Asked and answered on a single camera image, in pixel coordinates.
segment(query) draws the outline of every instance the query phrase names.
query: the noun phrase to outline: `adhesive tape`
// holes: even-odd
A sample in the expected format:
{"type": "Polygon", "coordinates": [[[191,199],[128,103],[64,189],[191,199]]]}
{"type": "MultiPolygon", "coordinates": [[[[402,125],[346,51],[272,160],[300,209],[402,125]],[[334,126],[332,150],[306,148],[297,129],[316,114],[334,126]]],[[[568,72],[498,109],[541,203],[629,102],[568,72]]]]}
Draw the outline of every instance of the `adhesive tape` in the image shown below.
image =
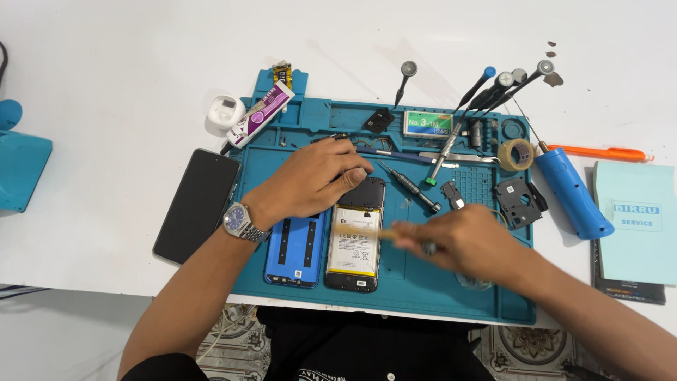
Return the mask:
{"type": "Polygon", "coordinates": [[[531,167],[531,163],[533,163],[533,147],[524,139],[512,139],[498,146],[498,154],[496,156],[501,160],[501,168],[506,171],[523,171],[531,167]],[[512,160],[511,154],[513,148],[519,153],[519,161],[517,163],[512,160]]]}

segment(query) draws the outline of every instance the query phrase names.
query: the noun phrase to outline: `blue notebook cover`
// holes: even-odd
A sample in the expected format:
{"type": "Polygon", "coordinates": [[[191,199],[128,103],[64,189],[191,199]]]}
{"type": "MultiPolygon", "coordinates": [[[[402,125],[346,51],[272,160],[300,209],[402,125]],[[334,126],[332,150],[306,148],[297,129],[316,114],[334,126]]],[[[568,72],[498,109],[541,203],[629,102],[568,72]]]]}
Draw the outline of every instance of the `blue notebook cover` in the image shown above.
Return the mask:
{"type": "Polygon", "coordinates": [[[602,278],[677,284],[674,167],[598,161],[594,189],[616,229],[600,239],[602,278]]]}

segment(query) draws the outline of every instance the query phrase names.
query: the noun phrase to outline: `smartphone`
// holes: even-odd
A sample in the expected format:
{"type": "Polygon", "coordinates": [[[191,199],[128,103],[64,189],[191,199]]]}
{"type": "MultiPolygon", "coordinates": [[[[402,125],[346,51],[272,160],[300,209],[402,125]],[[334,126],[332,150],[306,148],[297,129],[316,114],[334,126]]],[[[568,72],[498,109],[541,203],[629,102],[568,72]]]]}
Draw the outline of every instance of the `smartphone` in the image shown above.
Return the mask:
{"type": "Polygon", "coordinates": [[[263,279],[268,283],[312,288],[320,281],[327,211],[285,218],[273,226],[263,279]]]}
{"type": "Polygon", "coordinates": [[[378,285],[380,238],[385,181],[367,177],[343,195],[332,208],[324,284],[358,292],[374,292],[378,285]],[[335,233],[338,226],[373,230],[373,235],[335,233]]]}
{"type": "Polygon", "coordinates": [[[193,151],[160,228],[153,254],[183,264],[221,225],[242,164],[217,153],[193,151]]]}

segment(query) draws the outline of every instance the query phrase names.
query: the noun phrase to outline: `orange pen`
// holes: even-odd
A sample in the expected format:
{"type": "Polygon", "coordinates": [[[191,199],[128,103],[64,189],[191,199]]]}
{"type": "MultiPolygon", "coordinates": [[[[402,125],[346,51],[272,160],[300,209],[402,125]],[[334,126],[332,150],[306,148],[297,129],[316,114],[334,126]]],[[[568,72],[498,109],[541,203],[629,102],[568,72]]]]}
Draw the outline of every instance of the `orange pen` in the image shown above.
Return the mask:
{"type": "Polygon", "coordinates": [[[601,150],[595,148],[558,146],[557,144],[551,144],[548,146],[548,149],[550,150],[554,150],[556,148],[561,148],[564,150],[564,152],[574,155],[599,157],[601,159],[610,160],[652,161],[655,158],[653,155],[647,155],[640,150],[632,150],[628,148],[607,148],[605,150],[601,150]]]}

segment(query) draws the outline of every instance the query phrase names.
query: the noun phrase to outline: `watch face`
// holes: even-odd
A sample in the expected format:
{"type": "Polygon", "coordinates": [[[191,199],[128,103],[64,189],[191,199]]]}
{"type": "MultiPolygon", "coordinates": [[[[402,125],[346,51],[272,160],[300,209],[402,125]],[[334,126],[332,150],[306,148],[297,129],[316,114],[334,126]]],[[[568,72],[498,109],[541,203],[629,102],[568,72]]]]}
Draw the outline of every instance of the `watch face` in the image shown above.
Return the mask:
{"type": "Polygon", "coordinates": [[[234,207],[226,216],[226,225],[230,230],[236,230],[244,222],[244,209],[240,206],[234,207]]]}

